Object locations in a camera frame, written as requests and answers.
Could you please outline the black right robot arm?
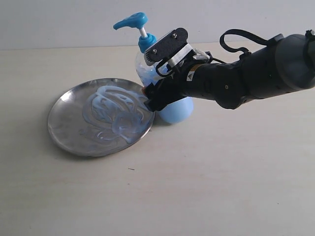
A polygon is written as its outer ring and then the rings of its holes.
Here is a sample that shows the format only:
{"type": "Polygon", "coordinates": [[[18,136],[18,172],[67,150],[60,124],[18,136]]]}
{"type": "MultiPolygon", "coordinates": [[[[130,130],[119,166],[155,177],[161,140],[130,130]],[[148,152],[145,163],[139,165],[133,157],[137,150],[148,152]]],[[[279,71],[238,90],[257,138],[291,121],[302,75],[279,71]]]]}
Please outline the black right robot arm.
{"type": "Polygon", "coordinates": [[[241,29],[228,35],[245,37],[262,48],[250,52],[245,47],[231,48],[220,37],[228,52],[239,52],[239,59],[225,63],[210,52],[192,48],[188,33],[179,28],[165,35],[145,52],[148,65],[166,65],[167,72],[156,83],[143,88],[150,111],[161,111],[168,104],[186,97],[216,101],[234,110],[252,100],[312,89],[315,86],[315,32],[263,39],[241,29]]]}

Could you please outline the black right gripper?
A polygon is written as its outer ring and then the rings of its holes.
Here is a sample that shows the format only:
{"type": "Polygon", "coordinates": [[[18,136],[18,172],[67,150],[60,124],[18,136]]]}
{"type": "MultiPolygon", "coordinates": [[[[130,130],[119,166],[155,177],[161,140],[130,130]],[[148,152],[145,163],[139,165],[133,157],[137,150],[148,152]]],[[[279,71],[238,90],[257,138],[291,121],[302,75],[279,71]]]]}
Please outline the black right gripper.
{"type": "Polygon", "coordinates": [[[174,69],[171,76],[143,87],[146,108],[151,112],[161,111],[168,104],[189,96],[211,100],[211,82],[206,71],[211,62],[212,59],[188,58],[182,66],[174,69]]]}

